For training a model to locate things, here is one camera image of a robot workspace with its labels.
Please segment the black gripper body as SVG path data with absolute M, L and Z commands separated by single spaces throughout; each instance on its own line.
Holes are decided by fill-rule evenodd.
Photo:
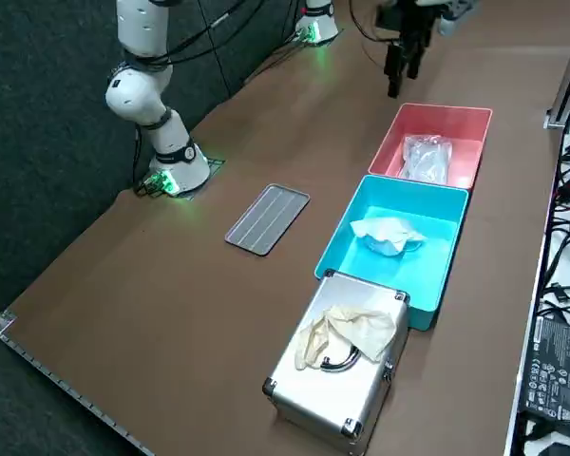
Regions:
M 402 36 L 417 33 L 423 44 L 431 41 L 439 17 L 439 5 L 432 1 L 385 1 L 376 7 L 376 26 L 399 31 Z

